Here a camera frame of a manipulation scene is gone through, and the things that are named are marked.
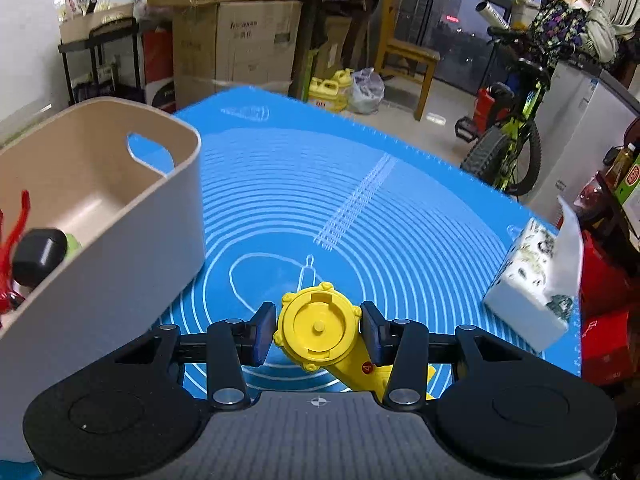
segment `floor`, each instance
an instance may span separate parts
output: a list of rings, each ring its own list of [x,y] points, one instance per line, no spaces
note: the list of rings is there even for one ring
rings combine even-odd
[[[475,97],[433,80],[422,120],[418,122],[414,110],[420,95],[419,83],[393,78],[385,82],[385,99],[377,113],[343,114],[459,166],[471,145],[456,137],[454,125],[473,109]]]

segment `tissue pack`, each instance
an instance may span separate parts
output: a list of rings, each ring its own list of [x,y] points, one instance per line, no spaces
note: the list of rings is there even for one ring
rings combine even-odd
[[[569,272],[572,277],[568,286],[558,287],[558,280],[553,279],[554,274],[566,274],[567,269],[560,267],[575,265],[573,254],[562,255],[558,249],[556,236],[536,219],[530,219],[482,300],[537,352],[548,348],[567,331],[576,303],[578,287],[574,272]]]

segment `bicycle tire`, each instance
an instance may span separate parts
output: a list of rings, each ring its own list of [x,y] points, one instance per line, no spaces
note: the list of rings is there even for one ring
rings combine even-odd
[[[471,148],[460,164],[460,170],[492,186],[498,177],[510,142],[509,137],[500,128],[492,126]]]
[[[529,167],[524,178],[516,184],[507,186],[505,193],[511,196],[523,196],[533,189],[540,176],[540,165],[542,164],[542,142],[538,127],[533,120],[527,121],[526,127],[531,129],[529,134]]]

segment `bicycle wheel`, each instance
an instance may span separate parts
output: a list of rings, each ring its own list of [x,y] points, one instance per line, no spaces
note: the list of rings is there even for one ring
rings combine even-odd
[[[500,175],[510,142],[500,128],[492,126],[471,148],[460,169],[493,186]]]
[[[542,163],[542,142],[540,141],[540,133],[538,127],[533,120],[527,121],[521,128],[524,133],[529,133],[527,143],[521,148],[520,152],[516,154],[515,169],[524,167],[527,168],[524,172],[524,177],[520,180],[518,171],[515,174],[513,182],[507,186],[504,191],[507,195],[511,196],[523,196],[533,189],[540,175],[540,164]],[[524,155],[529,155],[528,163],[526,160],[520,160],[525,158]]]

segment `white printed line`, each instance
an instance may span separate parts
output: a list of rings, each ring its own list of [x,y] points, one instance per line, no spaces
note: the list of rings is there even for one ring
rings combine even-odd
[[[376,191],[382,186],[397,161],[395,157],[390,155],[382,156],[362,182],[358,184],[358,187],[351,192],[324,224],[324,227],[314,238],[314,242],[328,251],[335,249],[342,235],[351,227]]]

